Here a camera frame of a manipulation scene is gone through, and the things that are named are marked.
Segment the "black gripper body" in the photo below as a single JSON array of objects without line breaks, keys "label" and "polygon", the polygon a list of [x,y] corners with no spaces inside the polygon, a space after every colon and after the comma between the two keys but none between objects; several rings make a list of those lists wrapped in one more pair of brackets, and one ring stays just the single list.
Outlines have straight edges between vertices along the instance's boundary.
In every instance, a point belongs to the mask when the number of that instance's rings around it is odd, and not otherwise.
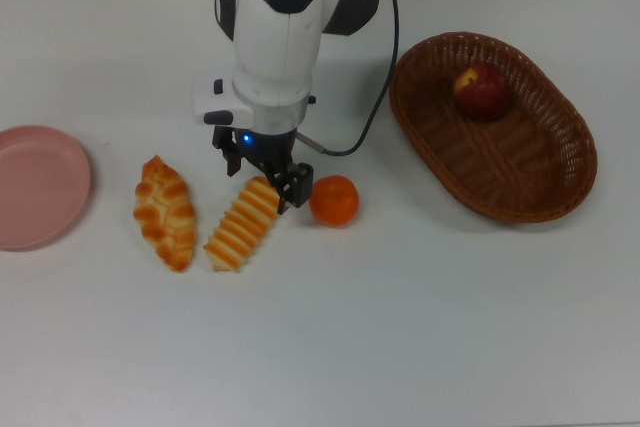
[{"label": "black gripper body", "polygon": [[283,134],[267,135],[247,129],[216,126],[213,131],[212,145],[220,150],[225,143],[234,141],[242,153],[242,160],[246,159],[251,165],[263,172],[265,163],[284,164],[292,161],[291,152],[295,137],[295,130]]}]

